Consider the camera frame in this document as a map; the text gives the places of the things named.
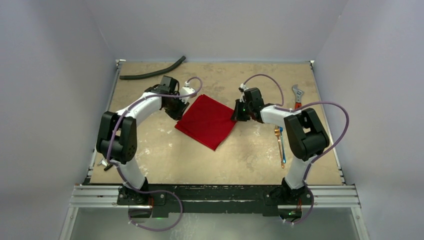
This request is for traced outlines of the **red cloth napkin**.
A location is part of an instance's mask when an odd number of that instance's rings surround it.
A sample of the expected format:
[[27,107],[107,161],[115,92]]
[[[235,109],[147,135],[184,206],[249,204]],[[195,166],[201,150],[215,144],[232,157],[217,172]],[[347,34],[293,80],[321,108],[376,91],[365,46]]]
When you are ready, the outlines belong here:
[[174,126],[177,130],[215,151],[229,136],[236,122],[234,110],[202,94]]

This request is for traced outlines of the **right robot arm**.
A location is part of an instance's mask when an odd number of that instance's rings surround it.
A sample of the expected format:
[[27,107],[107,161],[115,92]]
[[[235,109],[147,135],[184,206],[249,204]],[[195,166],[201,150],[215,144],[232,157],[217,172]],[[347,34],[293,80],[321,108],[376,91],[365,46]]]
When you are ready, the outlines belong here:
[[283,127],[287,134],[293,159],[284,177],[280,196],[288,204],[300,198],[299,189],[305,186],[310,164],[315,157],[324,153],[330,145],[329,136],[318,117],[311,108],[315,103],[297,109],[286,109],[276,104],[264,103],[261,91],[257,87],[239,87],[241,97],[235,100],[232,121],[247,122],[253,120],[261,124]]

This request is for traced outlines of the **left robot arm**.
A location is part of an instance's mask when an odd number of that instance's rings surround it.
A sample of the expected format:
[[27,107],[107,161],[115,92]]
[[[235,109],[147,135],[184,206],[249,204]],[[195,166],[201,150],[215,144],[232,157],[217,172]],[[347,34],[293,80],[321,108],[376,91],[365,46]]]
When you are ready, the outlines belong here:
[[123,186],[131,189],[130,199],[138,205],[149,199],[148,180],[136,161],[138,126],[160,110],[179,121],[190,104],[189,99],[199,92],[191,87],[190,82],[187,80],[180,86],[175,78],[163,76],[159,84],[147,88],[128,106],[115,112],[106,111],[101,116],[96,151],[108,164],[116,167]]

